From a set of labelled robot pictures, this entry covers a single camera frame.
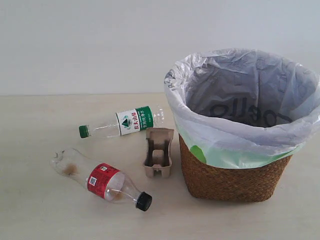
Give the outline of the clear bottle green cap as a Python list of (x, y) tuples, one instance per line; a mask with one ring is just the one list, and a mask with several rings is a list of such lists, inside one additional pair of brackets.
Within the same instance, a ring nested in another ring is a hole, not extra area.
[(78, 127), (82, 139), (112, 138), (161, 126), (165, 120), (164, 109), (156, 106), (142, 106), (115, 112), (101, 124), (85, 124)]

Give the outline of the brown cardboard pulp tray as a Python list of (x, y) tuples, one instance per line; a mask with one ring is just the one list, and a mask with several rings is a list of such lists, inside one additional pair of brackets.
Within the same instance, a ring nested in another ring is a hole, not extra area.
[(162, 178), (170, 177), (173, 138), (174, 130), (171, 128), (150, 127), (146, 130), (146, 158), (143, 167), (148, 178), (153, 178), (156, 172), (160, 172)]

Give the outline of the clear bottle red label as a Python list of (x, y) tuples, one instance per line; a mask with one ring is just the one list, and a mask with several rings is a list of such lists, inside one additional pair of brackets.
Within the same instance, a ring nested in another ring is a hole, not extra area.
[(152, 196), (139, 190), (125, 172), (90, 159), (75, 148), (57, 152), (50, 165), (58, 174), (76, 181), (107, 202), (131, 202), (143, 212), (151, 206)]

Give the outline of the translucent white-green bin liner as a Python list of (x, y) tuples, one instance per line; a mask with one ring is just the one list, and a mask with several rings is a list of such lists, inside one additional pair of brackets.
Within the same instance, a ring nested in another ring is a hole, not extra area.
[(206, 164), (252, 169), (299, 151), (320, 129), (320, 76), (257, 49), (197, 52), (164, 78), (176, 129)]

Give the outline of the woven wicker waste basket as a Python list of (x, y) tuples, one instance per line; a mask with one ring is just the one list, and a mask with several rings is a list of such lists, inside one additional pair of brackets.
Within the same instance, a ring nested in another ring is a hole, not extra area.
[(200, 162), (179, 137), (181, 170), (189, 193), (199, 199), (256, 203), (268, 200), (292, 156), (258, 168), (224, 169)]

